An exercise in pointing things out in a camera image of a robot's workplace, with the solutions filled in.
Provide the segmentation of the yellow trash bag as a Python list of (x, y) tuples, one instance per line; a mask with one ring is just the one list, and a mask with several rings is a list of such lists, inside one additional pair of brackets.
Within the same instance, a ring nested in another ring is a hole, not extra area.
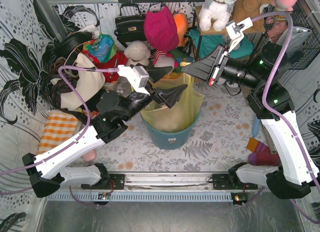
[(194, 82), (192, 76), (183, 73), (177, 79), (162, 78), (153, 83), (155, 88), (160, 89), (171, 89), (183, 84), (187, 88), (172, 108), (152, 101), (140, 112), (142, 118), (160, 132), (176, 133), (187, 129), (196, 120), (204, 101), (204, 95), (194, 90)]

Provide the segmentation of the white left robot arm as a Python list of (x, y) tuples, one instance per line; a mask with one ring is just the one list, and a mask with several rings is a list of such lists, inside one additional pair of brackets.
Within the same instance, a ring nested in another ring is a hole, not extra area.
[(73, 137), (42, 154), (28, 153), (22, 161), (31, 187), (38, 198), (57, 192), (61, 187), (80, 185), (83, 189), (102, 190), (111, 185), (111, 177), (102, 163), (85, 167), (68, 165), (84, 154), (110, 143), (124, 133), (131, 120), (152, 101), (172, 108), (181, 98), (187, 84), (169, 89), (154, 88), (170, 71), (170, 67), (145, 69), (143, 66), (124, 66), (99, 69), (78, 67), (79, 71), (118, 73), (134, 89), (127, 97), (116, 91), (106, 91), (96, 105), (98, 116), (88, 118), (85, 127)]

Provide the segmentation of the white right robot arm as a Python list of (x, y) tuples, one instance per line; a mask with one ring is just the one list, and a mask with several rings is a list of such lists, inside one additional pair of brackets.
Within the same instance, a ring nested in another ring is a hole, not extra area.
[(244, 64), (229, 56), (227, 48), (218, 44), (213, 52), (182, 68), (182, 72), (191, 75), (212, 86), (224, 79), (251, 90), (246, 100), (249, 107), (260, 119), (269, 133), (280, 165), (263, 166), (241, 162), (228, 170), (228, 179), (234, 188), (245, 184), (267, 187), (279, 199), (301, 199), (311, 192), (313, 179), (320, 178), (318, 167), (313, 163), (305, 149), (300, 134), (294, 104), (289, 92), (273, 79), (268, 89), (266, 103), (263, 105), (263, 92), (281, 45), (268, 43)]

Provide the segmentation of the teal trash bin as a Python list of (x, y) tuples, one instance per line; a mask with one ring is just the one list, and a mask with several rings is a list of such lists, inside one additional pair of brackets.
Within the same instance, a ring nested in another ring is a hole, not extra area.
[(176, 150), (182, 147), (189, 139), (192, 129), (198, 122), (201, 115), (201, 110), (197, 114), (193, 124), (188, 128), (179, 132), (162, 132), (150, 126), (150, 124), (142, 117), (142, 121), (146, 125), (148, 135), (153, 144), (161, 150)]

